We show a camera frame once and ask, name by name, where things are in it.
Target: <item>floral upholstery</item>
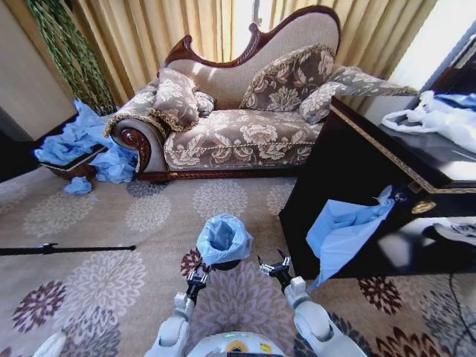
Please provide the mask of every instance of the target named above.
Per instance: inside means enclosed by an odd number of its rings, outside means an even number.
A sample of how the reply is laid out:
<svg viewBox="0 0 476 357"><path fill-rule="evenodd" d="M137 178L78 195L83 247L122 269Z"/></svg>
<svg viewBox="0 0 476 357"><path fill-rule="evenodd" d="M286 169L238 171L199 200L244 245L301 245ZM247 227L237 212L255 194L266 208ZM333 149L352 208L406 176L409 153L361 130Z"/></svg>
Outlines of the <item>floral upholstery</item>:
<svg viewBox="0 0 476 357"><path fill-rule="evenodd" d="M171 170L302 164L320 128L297 112L218 110L187 132L172 132L165 158Z"/></svg>
<svg viewBox="0 0 476 357"><path fill-rule="evenodd" d="M158 73L158 89L151 115L174 131L192 129L199 118L194 87L195 83L182 73L162 68Z"/></svg>
<svg viewBox="0 0 476 357"><path fill-rule="evenodd" d="M356 90L337 82L326 82L311 93L299 106L299 112L309 124L316 124L329 114L333 95L350 95Z"/></svg>
<svg viewBox="0 0 476 357"><path fill-rule="evenodd" d="M334 55L322 45L310 45L286 54L254 77L240 108L291 112L332 72Z"/></svg>
<svg viewBox="0 0 476 357"><path fill-rule="evenodd" d="M418 91L413 88L381 80L357 67L340 66L329 77L329 81L353 87L355 95L418 95Z"/></svg>
<svg viewBox="0 0 476 357"><path fill-rule="evenodd" d="M122 108L114 113L104 127L104 137L107 138L111 134L112 127L123 119L137 119L145 123L150 123L165 137L167 131L162 126L160 120L149 115L155 102L157 85L158 80L154 79L138 91L129 102L122 106Z"/></svg>
<svg viewBox="0 0 476 357"><path fill-rule="evenodd" d="M215 108L214 98L209 94L203 93L202 91L196 91L193 93L193 96L195 97L196 106L199 110L199 117L203 118L210 115L210 113L213 111L213 108Z"/></svg>

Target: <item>trash bin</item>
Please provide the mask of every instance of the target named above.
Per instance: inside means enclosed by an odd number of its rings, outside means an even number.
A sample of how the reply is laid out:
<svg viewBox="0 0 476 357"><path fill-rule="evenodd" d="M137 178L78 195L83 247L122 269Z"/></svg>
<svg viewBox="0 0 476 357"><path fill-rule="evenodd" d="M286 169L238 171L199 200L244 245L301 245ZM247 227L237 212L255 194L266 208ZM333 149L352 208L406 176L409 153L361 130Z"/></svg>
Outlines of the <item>trash bin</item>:
<svg viewBox="0 0 476 357"><path fill-rule="evenodd" d="M205 223L196 247L205 264L230 270L250 255L252 242L243 222L230 214L219 214Z"/></svg>

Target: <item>white plastic bag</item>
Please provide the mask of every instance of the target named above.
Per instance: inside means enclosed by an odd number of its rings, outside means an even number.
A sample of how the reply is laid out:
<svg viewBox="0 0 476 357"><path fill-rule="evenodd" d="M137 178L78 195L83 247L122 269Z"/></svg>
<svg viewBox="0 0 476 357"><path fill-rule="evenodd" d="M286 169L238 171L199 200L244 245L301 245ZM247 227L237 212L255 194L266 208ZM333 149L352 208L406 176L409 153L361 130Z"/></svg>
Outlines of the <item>white plastic bag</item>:
<svg viewBox="0 0 476 357"><path fill-rule="evenodd" d="M437 132L456 145L476 153L476 112L447 106L433 96L432 91L424 91L420 95L418 107L387 114L383 117L382 124L397 132ZM409 123L421 125L399 125L392 120L403 115Z"/></svg>
<svg viewBox="0 0 476 357"><path fill-rule="evenodd" d="M253 237L235 216L219 214L206 221L196 242L208 266L245 259L250 255Z"/></svg>

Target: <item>floral patterned carpet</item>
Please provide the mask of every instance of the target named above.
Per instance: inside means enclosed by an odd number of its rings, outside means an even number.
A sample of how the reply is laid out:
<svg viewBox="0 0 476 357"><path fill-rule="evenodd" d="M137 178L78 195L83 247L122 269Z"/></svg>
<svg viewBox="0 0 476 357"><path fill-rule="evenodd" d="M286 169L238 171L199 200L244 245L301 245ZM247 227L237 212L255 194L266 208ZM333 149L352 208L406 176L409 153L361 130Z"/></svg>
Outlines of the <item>floral patterned carpet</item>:
<svg viewBox="0 0 476 357"><path fill-rule="evenodd" d="M175 293L186 289L184 276L201 262L195 241L217 213L238 216L254 244L236 268L211 272L187 350L206 335L245 330L267 335L289 356L315 356L278 282L255 260L273 262L276 248L286 251L277 214L293 178L98 182L78 197L62 193L64 184L43 168L0 184L1 247L138 248L2 257L0 357L31 356L60 330L68 336L62 356L143 356ZM329 280L312 299L369 356L476 356L473 274Z"/></svg>

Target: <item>curtain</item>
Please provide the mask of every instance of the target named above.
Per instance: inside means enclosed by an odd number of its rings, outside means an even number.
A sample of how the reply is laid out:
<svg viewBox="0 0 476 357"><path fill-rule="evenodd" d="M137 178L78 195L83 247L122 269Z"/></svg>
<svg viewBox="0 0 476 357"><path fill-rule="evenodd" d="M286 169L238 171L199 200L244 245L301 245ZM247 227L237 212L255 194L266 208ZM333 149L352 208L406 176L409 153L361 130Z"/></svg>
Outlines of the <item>curtain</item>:
<svg viewBox="0 0 476 357"><path fill-rule="evenodd" d="M186 34L207 60L241 54L248 26L268 31L295 10L332 7L341 20L337 62L387 79L436 0L72 0L72 15L88 38L122 105L155 77L170 49Z"/></svg>
<svg viewBox="0 0 476 357"><path fill-rule="evenodd" d="M116 103L122 105L155 78L170 49L186 34L193 38L193 50L207 60L231 60L233 9L238 3L73 0L72 13L100 57Z"/></svg>
<svg viewBox="0 0 476 357"><path fill-rule="evenodd" d="M271 1L263 24L273 28L299 8L331 7L341 20L336 62L354 65L387 79L416 36L437 0L262 0Z"/></svg>

